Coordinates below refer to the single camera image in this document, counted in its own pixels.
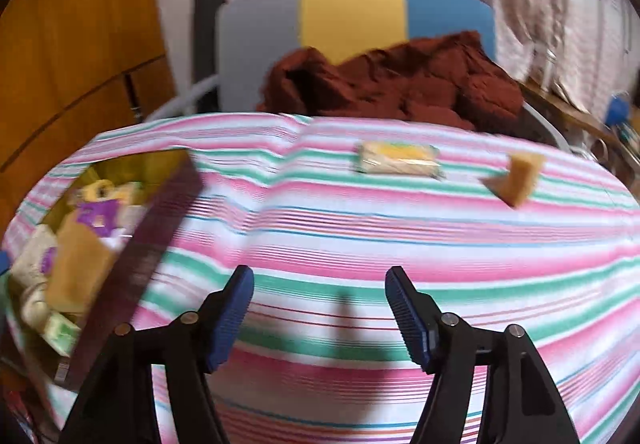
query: chair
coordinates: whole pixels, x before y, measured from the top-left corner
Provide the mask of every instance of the chair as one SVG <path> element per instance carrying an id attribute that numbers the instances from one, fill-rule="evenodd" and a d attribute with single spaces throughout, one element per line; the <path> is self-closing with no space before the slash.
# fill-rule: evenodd
<path id="1" fill-rule="evenodd" d="M 479 0 L 231 0 L 218 13 L 218 74 L 148 120 L 179 112 L 216 86 L 222 112 L 255 110 L 271 66 L 301 46 L 339 63 L 372 48 L 463 30 L 477 30 L 495 60 L 494 12 Z M 527 103 L 518 131 L 569 153 L 562 135 Z"/>

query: gray chair panel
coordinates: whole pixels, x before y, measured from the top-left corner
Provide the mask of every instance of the gray chair panel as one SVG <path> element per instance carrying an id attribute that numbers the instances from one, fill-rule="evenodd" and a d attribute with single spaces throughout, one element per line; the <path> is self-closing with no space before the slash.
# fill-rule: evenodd
<path id="1" fill-rule="evenodd" d="M 231 0 L 219 12 L 222 112 L 250 112 L 262 100 L 270 68 L 300 47 L 300 0 Z"/>

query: blue object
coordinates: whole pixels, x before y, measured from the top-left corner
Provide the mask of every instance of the blue object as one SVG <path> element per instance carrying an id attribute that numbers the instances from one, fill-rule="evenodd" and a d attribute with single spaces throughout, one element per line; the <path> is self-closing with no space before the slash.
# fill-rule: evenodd
<path id="1" fill-rule="evenodd" d="M 494 10 L 480 0 L 406 0 L 409 38 L 477 30 L 484 53 L 495 61 Z"/>
<path id="2" fill-rule="evenodd" d="M 629 117 L 629 103 L 625 101 L 625 99 L 617 94 L 613 96 L 611 102 L 609 103 L 609 111 L 607 112 L 607 119 L 605 119 L 604 124 L 607 126 L 616 126 L 625 122 Z"/>
<path id="3" fill-rule="evenodd" d="M 9 255 L 5 250 L 0 250 L 0 276 L 6 273 L 11 268 L 11 262 L 9 261 Z"/>
<path id="4" fill-rule="evenodd" d="M 431 361 L 430 348 L 434 346 L 434 342 L 431 342 L 430 345 L 429 332 L 420 320 L 420 316 L 415 311 L 392 268 L 386 272 L 385 295 L 411 360 L 426 371 Z"/>
<path id="5" fill-rule="evenodd" d="M 239 266 L 226 283 L 222 295 L 224 305 L 213 328 L 207 356 L 208 373 L 214 372 L 228 360 L 231 347 L 238 337 L 240 325 L 254 295 L 254 272 L 251 268 Z"/>

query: sponge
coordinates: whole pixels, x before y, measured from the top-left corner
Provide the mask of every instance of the sponge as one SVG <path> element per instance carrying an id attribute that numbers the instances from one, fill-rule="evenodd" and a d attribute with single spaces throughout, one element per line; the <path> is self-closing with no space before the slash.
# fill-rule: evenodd
<path id="1" fill-rule="evenodd" d="M 51 267 L 46 300 L 52 310 L 84 315 L 107 277 L 116 254 L 94 231 L 69 213 L 58 230 L 58 251 Z"/>
<path id="2" fill-rule="evenodd" d="M 489 179 L 486 186 L 512 208 L 521 206 L 533 193 L 538 182 L 545 156 L 539 153 L 517 151 L 510 154 L 509 172 Z"/>

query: table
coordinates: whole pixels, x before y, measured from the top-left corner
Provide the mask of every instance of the table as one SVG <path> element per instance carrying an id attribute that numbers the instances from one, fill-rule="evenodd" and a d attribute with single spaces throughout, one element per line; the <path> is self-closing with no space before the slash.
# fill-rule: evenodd
<path id="1" fill-rule="evenodd" d="M 607 168 L 640 201 L 640 159 L 620 140 L 609 150 Z"/>
<path id="2" fill-rule="evenodd" d="M 433 144 L 446 179 L 357 174 L 362 140 Z M 597 164 L 525 140 L 391 120 L 159 120 L 101 134 L 52 169 L 3 247 L 15 257 L 87 164 L 183 147 L 206 188 L 132 322 L 165 324 L 238 263 L 254 269 L 238 342 L 209 379 L 234 444 L 408 442 L 431 379 L 409 360 L 386 303 L 384 273 L 397 264 L 443 312 L 489 329 L 523 325 L 583 443 L 605 442 L 638 394 L 640 208 Z M 546 156 L 518 210 L 481 183 L 511 150 Z M 463 443 L 476 438 L 485 377 L 478 368 Z M 154 393 L 163 442 L 174 444 L 160 367 Z M 73 394 L 49 384 L 46 395 L 62 424 Z"/>

